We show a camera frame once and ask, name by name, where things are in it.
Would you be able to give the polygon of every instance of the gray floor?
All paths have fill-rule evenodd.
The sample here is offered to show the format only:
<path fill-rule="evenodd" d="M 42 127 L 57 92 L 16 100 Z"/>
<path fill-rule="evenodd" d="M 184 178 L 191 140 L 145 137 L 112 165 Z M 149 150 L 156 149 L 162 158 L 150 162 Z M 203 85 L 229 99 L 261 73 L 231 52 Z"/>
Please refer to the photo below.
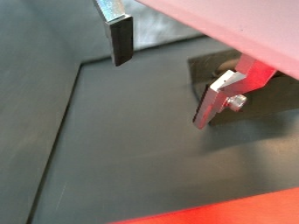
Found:
<path fill-rule="evenodd" d="M 201 38 L 85 66 L 34 224 L 98 224 L 299 186 L 299 110 L 197 130 L 187 59 Z"/>

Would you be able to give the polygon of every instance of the silver metal piece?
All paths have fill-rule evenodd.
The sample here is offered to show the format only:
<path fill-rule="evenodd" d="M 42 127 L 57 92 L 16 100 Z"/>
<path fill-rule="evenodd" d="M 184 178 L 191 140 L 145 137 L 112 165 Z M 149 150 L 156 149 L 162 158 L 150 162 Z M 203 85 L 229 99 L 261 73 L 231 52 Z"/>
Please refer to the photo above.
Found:
<path fill-rule="evenodd" d="M 220 113 L 227 106 L 229 106 L 233 111 L 239 111 L 245 103 L 244 98 L 240 97 L 240 95 L 228 98 L 220 89 L 244 78 L 245 75 L 243 73 L 233 73 L 228 70 L 209 85 L 192 120 L 199 129 L 203 129 L 212 117 Z"/>
<path fill-rule="evenodd" d="M 133 18 L 125 14 L 120 0 L 93 0 L 93 3 L 104 21 L 112 61 L 120 66 L 133 56 Z"/>
<path fill-rule="evenodd" d="M 105 22 L 125 15 L 125 8 L 120 0 L 93 0 L 93 2 Z"/>
<path fill-rule="evenodd" d="M 235 112 L 239 112 L 247 100 L 248 98 L 243 94 L 229 97 L 227 102 L 229 109 L 233 110 Z"/>

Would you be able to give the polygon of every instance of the red surface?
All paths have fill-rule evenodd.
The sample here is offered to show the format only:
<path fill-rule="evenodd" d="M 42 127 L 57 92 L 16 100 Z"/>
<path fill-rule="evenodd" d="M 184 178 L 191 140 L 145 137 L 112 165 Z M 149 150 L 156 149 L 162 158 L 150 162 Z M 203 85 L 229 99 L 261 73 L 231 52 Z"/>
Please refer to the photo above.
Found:
<path fill-rule="evenodd" d="M 299 188 L 114 224 L 297 224 Z"/>
<path fill-rule="evenodd" d="M 243 95 L 261 88 L 276 73 L 276 70 L 271 66 L 251 58 L 244 53 L 237 61 L 236 71 L 243 73 L 247 77 L 221 89 L 227 97 Z"/>

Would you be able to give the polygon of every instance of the dark gray surface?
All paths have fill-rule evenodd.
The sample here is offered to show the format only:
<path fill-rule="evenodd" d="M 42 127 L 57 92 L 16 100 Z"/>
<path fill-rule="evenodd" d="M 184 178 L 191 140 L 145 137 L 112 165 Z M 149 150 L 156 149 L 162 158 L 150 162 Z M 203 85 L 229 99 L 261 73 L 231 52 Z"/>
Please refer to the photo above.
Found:
<path fill-rule="evenodd" d="M 0 3 L 0 223 L 25 223 L 78 62 L 25 1 Z"/>
<path fill-rule="evenodd" d="M 85 66 L 34 224 L 98 224 L 299 186 L 297 110 L 199 131 L 187 59 L 211 39 Z"/>

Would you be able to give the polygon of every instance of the screw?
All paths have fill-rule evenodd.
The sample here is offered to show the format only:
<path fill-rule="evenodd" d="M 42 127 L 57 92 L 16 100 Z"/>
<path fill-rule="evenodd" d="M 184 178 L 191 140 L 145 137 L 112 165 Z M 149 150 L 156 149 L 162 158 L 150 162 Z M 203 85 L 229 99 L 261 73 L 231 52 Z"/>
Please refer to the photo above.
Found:
<path fill-rule="evenodd" d="M 248 100 L 248 98 L 243 94 L 237 94 L 228 98 L 227 105 L 231 110 L 233 110 L 235 112 L 239 112 L 239 110 L 244 106 L 247 100 Z"/>

